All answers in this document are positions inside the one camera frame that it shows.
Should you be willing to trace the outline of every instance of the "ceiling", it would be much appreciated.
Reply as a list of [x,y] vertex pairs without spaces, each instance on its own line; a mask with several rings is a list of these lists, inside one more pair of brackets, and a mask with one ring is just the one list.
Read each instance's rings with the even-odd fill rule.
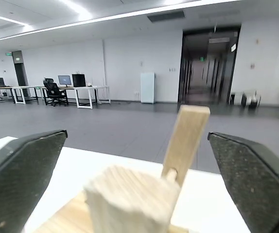
[[[165,0],[72,0],[93,17],[104,17],[162,6]],[[242,0],[184,9],[185,18],[152,23],[146,15],[95,22],[0,41],[0,52],[79,42],[89,39],[240,25],[244,20],[279,17],[279,1]],[[41,29],[78,21],[59,0],[0,0],[0,16]],[[22,32],[20,25],[0,20],[0,37]]]
[[[185,57],[220,55],[228,51],[237,40],[237,31],[204,33],[196,35],[188,35],[185,37],[183,44],[183,54]],[[209,43],[209,39],[229,38],[228,42]]]

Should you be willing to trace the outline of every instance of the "black office chair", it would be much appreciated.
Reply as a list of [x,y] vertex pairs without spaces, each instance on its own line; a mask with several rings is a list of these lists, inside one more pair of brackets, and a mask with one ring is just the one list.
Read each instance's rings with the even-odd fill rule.
[[64,104],[65,106],[68,105],[68,98],[66,90],[60,90],[56,83],[54,83],[53,79],[44,79],[43,81],[44,86],[47,89],[47,96],[51,100],[47,103],[50,103],[52,106],[56,106],[57,104],[61,105]]

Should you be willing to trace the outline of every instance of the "ceiling light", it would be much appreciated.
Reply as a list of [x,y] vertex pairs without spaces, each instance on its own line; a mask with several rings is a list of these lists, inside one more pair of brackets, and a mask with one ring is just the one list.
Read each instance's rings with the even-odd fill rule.
[[80,14],[81,17],[85,17],[85,19],[91,18],[91,14],[89,11],[87,11],[85,8],[82,6],[79,6],[78,4],[70,1],[70,0],[59,0],[62,3],[64,3],[66,6],[68,6],[70,9],[73,11],[77,12]]
[[234,45],[231,47],[231,52],[234,52],[234,51],[236,50],[236,48],[237,48],[237,45],[234,44]]
[[90,24],[90,23],[96,23],[96,22],[102,22],[102,21],[113,20],[113,19],[118,19],[118,18],[141,16],[141,15],[146,15],[146,14],[151,14],[151,13],[158,13],[158,12],[163,12],[163,11],[171,11],[171,10],[177,10],[177,9],[183,9],[183,8],[189,8],[189,7],[217,4],[217,3],[222,3],[222,2],[232,2],[232,1],[241,1],[241,0],[201,0],[201,1],[186,2],[186,3],[182,3],[182,4],[171,5],[171,6],[162,6],[162,7],[152,8],[152,9],[148,9],[148,10],[134,11],[134,12],[124,13],[124,14],[115,15],[115,16],[108,16],[108,17],[103,17],[103,18],[90,19],[90,20],[86,20],[86,21],[82,21],[82,22],[71,23],[71,24],[61,25],[61,26],[52,27],[52,28],[45,28],[45,29],[36,30],[36,31],[32,31],[32,32],[27,32],[27,33],[21,33],[21,34],[17,34],[17,35],[11,35],[11,36],[7,36],[7,37],[4,37],[4,38],[0,38],[0,41],[15,38],[15,37],[19,37],[19,36],[23,36],[23,35],[30,35],[30,34],[40,33],[40,32],[47,32],[47,31],[61,29],[61,28],[68,28],[68,27],[79,26],[79,25]]
[[12,23],[17,23],[17,24],[22,25],[22,26],[28,26],[27,23],[22,23],[22,22],[12,20],[12,19],[9,19],[9,18],[5,18],[5,17],[0,16],[0,19],[5,20],[5,21],[9,21],[9,22],[12,22]]
[[225,43],[225,42],[229,42],[230,38],[229,37],[223,37],[223,38],[212,38],[209,39],[209,43],[210,44],[214,44],[214,43]]

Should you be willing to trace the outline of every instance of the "wall socket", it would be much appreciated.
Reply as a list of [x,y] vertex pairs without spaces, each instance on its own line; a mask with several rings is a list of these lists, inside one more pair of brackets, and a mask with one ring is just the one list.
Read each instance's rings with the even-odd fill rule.
[[140,92],[139,91],[135,91],[134,92],[134,96],[135,96],[136,100],[139,100],[140,99]]

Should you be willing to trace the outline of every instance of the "wooden block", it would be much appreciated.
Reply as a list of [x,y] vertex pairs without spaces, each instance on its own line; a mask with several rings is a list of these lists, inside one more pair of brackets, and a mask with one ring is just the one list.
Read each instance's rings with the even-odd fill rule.
[[167,179],[112,166],[85,191],[95,233],[166,233],[180,187]]
[[176,182],[183,185],[209,115],[208,107],[181,106],[163,163],[162,176],[166,176],[171,168],[175,169]]
[[[34,233],[94,233],[86,204],[86,195],[81,192]],[[189,233],[187,229],[169,226],[168,233]]]

